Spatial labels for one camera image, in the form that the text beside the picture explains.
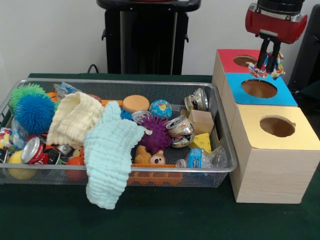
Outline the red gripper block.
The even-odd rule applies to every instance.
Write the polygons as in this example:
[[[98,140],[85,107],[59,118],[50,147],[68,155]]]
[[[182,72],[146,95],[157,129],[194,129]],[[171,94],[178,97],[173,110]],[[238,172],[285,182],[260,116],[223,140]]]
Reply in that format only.
[[[272,73],[274,71],[281,42],[286,44],[293,44],[302,35],[306,25],[308,16],[297,15],[293,20],[282,19],[270,15],[265,15],[256,11],[248,10],[245,17],[245,28],[248,32],[255,35],[265,34],[276,37],[278,41],[273,42],[273,51],[268,57],[266,65],[266,72]],[[261,44],[259,57],[256,63],[258,69],[261,69],[268,56],[267,48],[270,43],[270,38],[264,36]]]

